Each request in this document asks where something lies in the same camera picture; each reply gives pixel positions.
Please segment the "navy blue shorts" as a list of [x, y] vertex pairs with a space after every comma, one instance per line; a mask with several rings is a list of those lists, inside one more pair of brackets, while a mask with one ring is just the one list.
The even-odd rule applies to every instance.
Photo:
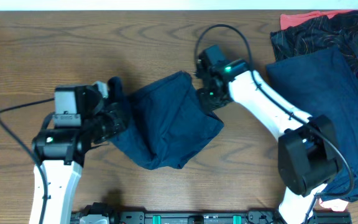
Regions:
[[126, 130], [110, 141], [138, 166], [181, 169], [224, 127], [204, 113], [189, 73], [179, 71], [125, 95], [122, 81], [108, 81], [109, 96], [129, 115]]

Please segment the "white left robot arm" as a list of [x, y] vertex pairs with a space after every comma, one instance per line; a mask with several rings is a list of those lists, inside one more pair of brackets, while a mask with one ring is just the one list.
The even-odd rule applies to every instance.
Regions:
[[57, 106], [32, 141], [41, 161], [34, 170], [31, 223], [69, 223], [85, 154], [127, 128], [129, 114], [120, 103], [67, 109]]

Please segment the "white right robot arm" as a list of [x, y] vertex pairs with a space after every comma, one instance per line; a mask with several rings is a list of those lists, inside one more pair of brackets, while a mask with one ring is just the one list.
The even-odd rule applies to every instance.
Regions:
[[252, 113], [278, 143], [278, 172], [285, 193], [278, 214], [285, 223], [308, 223], [323, 190], [347, 168], [333, 122], [313, 117], [273, 90], [245, 60], [198, 59], [198, 98], [207, 112], [235, 102]]

